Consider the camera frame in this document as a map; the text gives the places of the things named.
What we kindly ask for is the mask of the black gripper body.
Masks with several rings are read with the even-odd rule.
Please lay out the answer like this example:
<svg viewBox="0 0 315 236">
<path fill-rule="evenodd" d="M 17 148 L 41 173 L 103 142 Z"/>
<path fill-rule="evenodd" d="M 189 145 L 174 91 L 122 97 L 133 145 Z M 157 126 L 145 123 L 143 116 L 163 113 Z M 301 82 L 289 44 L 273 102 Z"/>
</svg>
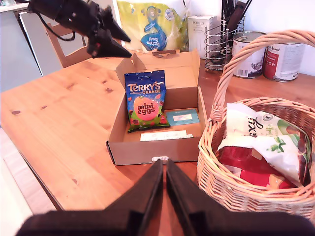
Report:
<svg viewBox="0 0 315 236">
<path fill-rule="evenodd" d="M 106 41 L 102 38 L 105 33 L 105 13 L 106 9 L 94 1 L 64 0 L 61 7 L 61 25 L 87 36 L 90 47 L 101 49 L 102 43 Z"/>
</svg>

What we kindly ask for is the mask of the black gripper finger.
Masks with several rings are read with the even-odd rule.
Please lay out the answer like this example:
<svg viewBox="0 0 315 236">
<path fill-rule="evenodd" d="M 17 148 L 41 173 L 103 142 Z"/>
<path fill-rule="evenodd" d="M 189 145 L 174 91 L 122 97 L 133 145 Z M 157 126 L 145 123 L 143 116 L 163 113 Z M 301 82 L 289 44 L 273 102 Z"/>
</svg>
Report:
<svg viewBox="0 0 315 236">
<path fill-rule="evenodd" d="M 115 39 L 119 39 L 125 42 L 131 42 L 131 39 L 128 37 L 125 31 L 115 21 L 110 6 L 104 9 L 104 12 L 102 14 L 102 20 L 104 27 L 111 32 L 111 35 Z"/>
<path fill-rule="evenodd" d="M 156 161 L 105 210 L 106 236 L 143 236 L 162 199 L 163 162 Z"/>
<path fill-rule="evenodd" d="M 110 37 L 89 37 L 87 53 L 92 58 L 130 58 L 132 54 Z"/>
<path fill-rule="evenodd" d="M 208 196 L 170 159 L 167 192 L 186 236 L 221 236 L 215 216 L 222 207 Z"/>
</svg>

